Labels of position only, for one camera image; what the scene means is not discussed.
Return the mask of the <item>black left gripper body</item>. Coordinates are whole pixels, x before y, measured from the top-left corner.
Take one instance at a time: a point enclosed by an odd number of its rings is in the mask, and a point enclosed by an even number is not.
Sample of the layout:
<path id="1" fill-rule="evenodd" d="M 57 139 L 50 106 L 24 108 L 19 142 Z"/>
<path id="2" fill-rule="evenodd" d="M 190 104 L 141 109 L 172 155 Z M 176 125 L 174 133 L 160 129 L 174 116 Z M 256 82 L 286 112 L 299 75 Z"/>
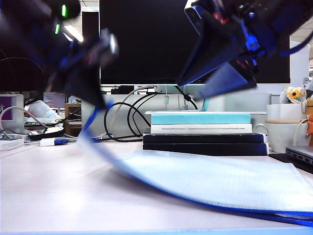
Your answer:
<path id="1" fill-rule="evenodd" d="M 68 81 L 102 64 L 104 38 L 91 37 L 85 42 L 69 41 L 65 36 L 52 37 L 52 80 Z"/>

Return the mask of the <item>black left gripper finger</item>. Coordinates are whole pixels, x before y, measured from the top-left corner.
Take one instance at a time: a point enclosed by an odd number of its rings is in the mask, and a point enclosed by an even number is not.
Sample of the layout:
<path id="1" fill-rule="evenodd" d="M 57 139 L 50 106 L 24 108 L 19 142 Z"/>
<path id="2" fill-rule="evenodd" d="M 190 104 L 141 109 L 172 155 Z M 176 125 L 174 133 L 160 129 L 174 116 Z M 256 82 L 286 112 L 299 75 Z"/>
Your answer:
<path id="1" fill-rule="evenodd" d="M 68 73 L 54 73 L 50 76 L 46 90 L 72 94 L 99 108 L 106 103 L 101 94 L 100 80 L 94 70 L 73 70 Z"/>

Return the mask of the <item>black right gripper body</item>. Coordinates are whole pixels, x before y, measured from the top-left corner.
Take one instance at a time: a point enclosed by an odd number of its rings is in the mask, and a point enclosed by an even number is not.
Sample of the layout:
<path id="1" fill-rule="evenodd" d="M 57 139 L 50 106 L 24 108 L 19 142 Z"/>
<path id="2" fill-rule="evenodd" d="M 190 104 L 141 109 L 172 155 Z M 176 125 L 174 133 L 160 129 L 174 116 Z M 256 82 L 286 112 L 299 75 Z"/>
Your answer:
<path id="1" fill-rule="evenodd" d="M 289 35 L 287 0 L 210 0 L 207 3 L 208 33 L 242 38 L 235 58 L 288 56 L 281 44 Z"/>

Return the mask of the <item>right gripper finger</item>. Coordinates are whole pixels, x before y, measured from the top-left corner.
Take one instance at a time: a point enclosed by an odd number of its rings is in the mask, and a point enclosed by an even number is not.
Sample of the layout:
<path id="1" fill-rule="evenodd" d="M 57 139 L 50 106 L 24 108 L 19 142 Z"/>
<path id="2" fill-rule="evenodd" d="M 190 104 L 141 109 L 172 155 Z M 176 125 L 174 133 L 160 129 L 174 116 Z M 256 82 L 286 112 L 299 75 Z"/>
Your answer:
<path id="1" fill-rule="evenodd" d="M 242 43 L 237 35 L 223 37 L 217 33 L 202 33 L 177 84 L 195 82 L 235 58 L 242 51 Z"/>
<path id="2" fill-rule="evenodd" d="M 253 73 L 237 62 L 225 63 L 215 70 L 196 93 L 195 99 L 202 100 L 222 94 L 253 89 L 257 86 Z"/>

